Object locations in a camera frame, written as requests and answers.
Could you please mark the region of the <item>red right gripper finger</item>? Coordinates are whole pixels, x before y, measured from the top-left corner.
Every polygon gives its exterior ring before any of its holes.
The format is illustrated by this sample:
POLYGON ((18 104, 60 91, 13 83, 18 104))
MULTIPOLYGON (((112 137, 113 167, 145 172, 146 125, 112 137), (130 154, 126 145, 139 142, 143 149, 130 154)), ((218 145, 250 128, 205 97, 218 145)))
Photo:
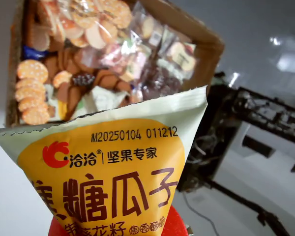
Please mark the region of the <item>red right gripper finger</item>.
POLYGON ((170 207, 162 236, 188 236, 185 224, 173 206, 170 207))

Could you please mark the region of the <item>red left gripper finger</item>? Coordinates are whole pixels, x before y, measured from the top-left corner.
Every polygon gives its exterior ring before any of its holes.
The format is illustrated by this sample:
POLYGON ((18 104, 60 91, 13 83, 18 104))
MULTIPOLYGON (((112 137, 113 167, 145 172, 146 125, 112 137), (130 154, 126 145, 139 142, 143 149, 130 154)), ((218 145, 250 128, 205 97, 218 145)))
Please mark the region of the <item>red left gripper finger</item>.
POLYGON ((48 236, 66 236, 66 231, 55 217, 51 221, 48 236))

